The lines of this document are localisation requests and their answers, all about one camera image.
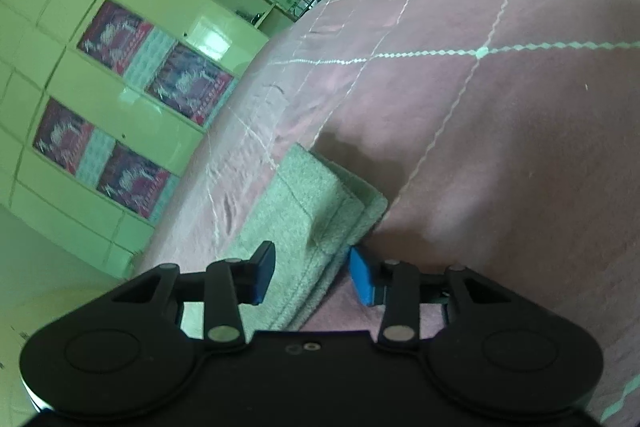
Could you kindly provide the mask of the grey-green pants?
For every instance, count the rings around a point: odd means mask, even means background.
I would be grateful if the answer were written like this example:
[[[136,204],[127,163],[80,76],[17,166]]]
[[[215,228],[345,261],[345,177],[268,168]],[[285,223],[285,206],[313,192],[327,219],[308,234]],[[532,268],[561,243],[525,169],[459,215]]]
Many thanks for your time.
[[[247,334],[299,329],[341,271],[349,248],[388,206],[369,182],[299,144],[279,159],[261,147],[237,150],[212,175],[205,195],[210,221],[188,239],[180,265],[200,271],[220,259],[245,260],[265,241],[276,246],[264,301],[241,310]]]

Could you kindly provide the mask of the lower right red poster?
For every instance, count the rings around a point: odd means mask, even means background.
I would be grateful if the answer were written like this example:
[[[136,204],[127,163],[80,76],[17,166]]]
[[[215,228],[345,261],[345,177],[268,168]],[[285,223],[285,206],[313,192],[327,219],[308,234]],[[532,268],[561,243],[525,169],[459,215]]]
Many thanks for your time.
[[[138,216],[150,220],[171,174],[117,142],[96,188]]]

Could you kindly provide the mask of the red poster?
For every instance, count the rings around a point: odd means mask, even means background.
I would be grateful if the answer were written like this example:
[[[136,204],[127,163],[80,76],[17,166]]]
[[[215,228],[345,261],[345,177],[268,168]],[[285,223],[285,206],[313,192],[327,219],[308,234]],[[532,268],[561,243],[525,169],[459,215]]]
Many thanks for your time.
[[[138,216],[150,220],[171,174],[117,142],[96,188]]]
[[[65,105],[50,98],[44,108],[32,146],[71,174],[76,174],[94,126]]]
[[[105,0],[82,34],[77,49],[122,76],[153,28],[143,17]]]
[[[201,127],[206,127],[234,77],[208,58],[175,44],[145,92]]]

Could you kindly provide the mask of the upper right red poster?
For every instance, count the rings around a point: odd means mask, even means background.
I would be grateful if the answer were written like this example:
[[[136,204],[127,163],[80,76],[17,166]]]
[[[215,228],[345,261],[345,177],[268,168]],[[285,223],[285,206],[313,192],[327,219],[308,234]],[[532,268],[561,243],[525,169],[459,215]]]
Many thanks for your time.
[[[201,127],[206,127],[234,77],[208,58],[175,44],[145,92]]]

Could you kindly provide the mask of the pink checked bed sheet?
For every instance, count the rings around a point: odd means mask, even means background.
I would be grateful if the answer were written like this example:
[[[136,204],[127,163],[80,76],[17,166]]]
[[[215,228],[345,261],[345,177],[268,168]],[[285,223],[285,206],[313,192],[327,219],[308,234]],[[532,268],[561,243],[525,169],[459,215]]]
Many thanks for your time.
[[[324,0],[272,38],[140,269],[221,255],[292,144],[388,199],[371,251],[461,263],[582,325],[639,421],[639,0]]]

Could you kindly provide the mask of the lower left red poster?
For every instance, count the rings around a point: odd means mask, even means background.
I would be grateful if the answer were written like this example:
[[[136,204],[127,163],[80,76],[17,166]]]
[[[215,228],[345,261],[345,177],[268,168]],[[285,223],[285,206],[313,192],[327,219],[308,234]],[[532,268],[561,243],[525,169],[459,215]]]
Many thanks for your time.
[[[65,105],[50,98],[44,108],[32,146],[71,174],[76,174],[94,126]]]

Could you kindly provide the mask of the cream built-in wardrobe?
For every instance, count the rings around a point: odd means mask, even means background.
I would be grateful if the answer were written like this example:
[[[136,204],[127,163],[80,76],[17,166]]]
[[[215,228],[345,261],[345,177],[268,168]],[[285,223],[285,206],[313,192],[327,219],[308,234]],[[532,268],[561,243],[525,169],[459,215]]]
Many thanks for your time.
[[[126,277],[206,130],[268,36],[213,0],[111,0],[154,25],[124,75],[77,49],[105,0],[1,0],[1,202],[26,225]],[[234,77],[201,127],[145,92],[181,43]],[[32,146],[50,98],[93,124],[76,174]],[[116,143],[168,170],[150,220],[98,191]]]

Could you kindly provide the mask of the upper left red poster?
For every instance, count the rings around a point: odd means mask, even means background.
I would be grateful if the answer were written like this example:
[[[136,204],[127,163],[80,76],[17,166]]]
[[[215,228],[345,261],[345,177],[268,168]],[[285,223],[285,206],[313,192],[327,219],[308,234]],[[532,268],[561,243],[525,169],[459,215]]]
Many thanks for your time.
[[[122,76],[153,28],[143,17],[105,0],[82,34],[77,49]]]

